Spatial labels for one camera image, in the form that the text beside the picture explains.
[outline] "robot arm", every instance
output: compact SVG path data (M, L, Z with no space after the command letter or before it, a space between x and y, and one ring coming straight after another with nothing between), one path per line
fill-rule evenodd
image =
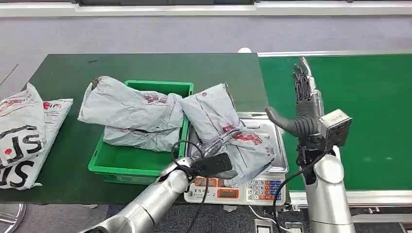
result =
M177 163L190 167L189 158ZM159 223L164 214L189 185L187 174L171 163L156 182L148 186L119 213L80 233L147 233Z
M293 68L295 119L288 120L271 107L266 112L275 125L298 137L296 162L303 170L311 231L355 233L338 148L346 141L351 118L341 110L324 115L321 92L305 58Z

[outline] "green bin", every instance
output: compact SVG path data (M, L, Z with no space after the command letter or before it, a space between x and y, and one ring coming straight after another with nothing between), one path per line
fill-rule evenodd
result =
M176 93L182 97L193 94L192 83L127 80L126 86L139 91L157 91L163 94ZM180 130L180 139L188 135L189 120L185 116ZM179 157L185 155L180 147ZM102 175L106 182L151 184L160 172L172 162L170 152L157 152L134 147L112 146L103 142L101 136L89 163L89 170Z

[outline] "sf logo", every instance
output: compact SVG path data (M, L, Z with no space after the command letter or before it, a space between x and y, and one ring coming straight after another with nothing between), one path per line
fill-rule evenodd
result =
M17 133L17 132L20 132L22 130L28 130L28 131L37 130L37 127L36 126L31 126L31 125L26 125L26 126L23 126L23 127L20 127L20 128L15 128L15 129L4 131L4 132L0 133L0 140L2 140L4 137L6 137L7 135L9 135L11 133ZM40 150L42 150L40 140L37 140L37 141L34 141L34 140L32 141L31 140L32 138L39 138L39 137L40 137L40 135L38 135L38 134L30 134L30 135L27 135L27 136L23 137L22 143L36 145L35 148L26 150L27 154L33 154L33 153L36 153L36 152L39 152ZM12 148L6 148L3 153L5 155L11 155L14 152L14 154L16 154L16 155L13 158L7 159L8 164L16 162L16 161L18 161L18 160L20 160L21 158L24 157L24 153L23 153L23 151L20 147L19 137L14 136L14 137L11 138L11 140L12 140Z

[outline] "robotic hand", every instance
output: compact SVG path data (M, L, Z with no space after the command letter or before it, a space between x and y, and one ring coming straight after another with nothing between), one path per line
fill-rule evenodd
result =
M298 138L296 160L302 174L313 233L355 233L343 183L344 171L339 148L345 144L351 118L341 110L324 115L322 96L316 89L310 67L304 57L294 65L296 117L282 117L268 107L269 119Z

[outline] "plastic mailer bag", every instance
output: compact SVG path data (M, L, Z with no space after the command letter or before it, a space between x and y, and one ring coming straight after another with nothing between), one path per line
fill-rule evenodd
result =
M269 163L275 157L273 147L265 138L245 127L225 84L186 97L181 105L203 142L232 129L240 129L241 133L234 135L220 151L229 155L233 170L238 173L233 179L225 180L225 185L236 187L248 183L269 169Z
M132 146L154 151L171 151L179 140L180 128L142 132L135 129L104 128L103 141L114 146Z
M88 86L78 120L105 125L103 140L111 145L171 151L183 124L181 99L103 76Z
M43 101L33 85L0 101L0 168L44 151Z
M40 183L35 183L35 181L52 148L57 133L59 133L60 126L69 113L72 103L73 99L43 102L43 115L46 117L45 149L33 158L20 162L17 165L1 169L2 180L0 182L0 188L24 190L34 186L41 186Z

